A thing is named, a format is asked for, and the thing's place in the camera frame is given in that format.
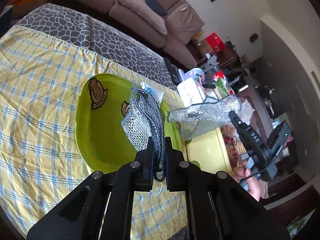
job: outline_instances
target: metal screw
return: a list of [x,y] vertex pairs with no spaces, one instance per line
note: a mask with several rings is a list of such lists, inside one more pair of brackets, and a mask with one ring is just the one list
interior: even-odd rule
[[102,172],[101,171],[95,171],[94,173],[92,173],[92,177],[94,179],[99,179],[102,176]]
[[130,166],[131,166],[132,168],[138,168],[138,167],[140,166],[140,162],[137,162],[137,161],[131,162],[131,163],[130,163]]
[[186,162],[186,161],[180,162],[179,165],[180,165],[180,167],[182,167],[182,168],[187,168],[187,167],[189,167],[189,163]]
[[219,171],[218,172],[218,177],[220,179],[225,179],[227,177],[227,174],[224,171]]

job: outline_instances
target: finger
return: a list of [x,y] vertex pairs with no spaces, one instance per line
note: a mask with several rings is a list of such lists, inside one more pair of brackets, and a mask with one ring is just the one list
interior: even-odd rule
[[241,166],[246,166],[247,165],[247,163],[248,163],[248,161],[247,160],[244,160],[244,161],[242,161],[242,163],[241,163]]
[[[250,169],[246,169],[245,170],[245,177],[249,177],[251,175],[251,171]],[[257,179],[255,177],[252,177],[250,179],[247,179],[247,184],[248,184],[248,187],[249,187],[249,191],[248,193],[255,198],[256,201],[259,201],[260,200],[260,185],[257,181]]]
[[239,179],[238,175],[233,175],[232,178],[233,178],[237,183],[240,183],[240,179]]
[[236,174],[237,174],[241,179],[244,179],[244,178],[245,178],[244,167],[239,166],[239,167],[236,169]]

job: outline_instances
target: cardboard box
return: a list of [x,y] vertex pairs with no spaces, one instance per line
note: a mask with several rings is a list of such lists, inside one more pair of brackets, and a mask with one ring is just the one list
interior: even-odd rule
[[52,0],[31,0],[24,4],[13,6],[12,19],[17,19],[19,17],[27,15],[32,10],[49,3]]
[[209,45],[206,39],[202,41],[194,40],[193,43],[196,45],[198,51],[202,54],[202,56],[204,56],[207,53],[213,52],[213,48]]

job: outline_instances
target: white packaging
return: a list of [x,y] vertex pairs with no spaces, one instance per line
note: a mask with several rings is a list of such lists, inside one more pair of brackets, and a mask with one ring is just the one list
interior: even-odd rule
[[150,85],[148,85],[145,82],[141,82],[140,85],[142,86],[142,89],[147,91],[150,95],[153,96],[153,98],[157,101],[159,107],[162,103],[164,92],[160,91],[159,89],[156,89]]
[[178,93],[185,107],[200,104],[205,99],[201,85],[193,78],[188,78],[177,86]]
[[217,68],[219,63],[217,62],[217,56],[213,55],[206,63],[201,66],[201,69],[204,73],[212,70],[213,68]]

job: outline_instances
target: gold emblem patch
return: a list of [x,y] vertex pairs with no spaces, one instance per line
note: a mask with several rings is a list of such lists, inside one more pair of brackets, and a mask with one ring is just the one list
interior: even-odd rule
[[129,109],[130,109],[130,104],[127,103],[126,101],[123,101],[122,107],[121,107],[121,112],[123,117],[127,116],[127,114],[129,113]]
[[106,101],[108,89],[104,89],[101,82],[96,78],[89,81],[89,93],[91,98],[91,109],[103,106]]

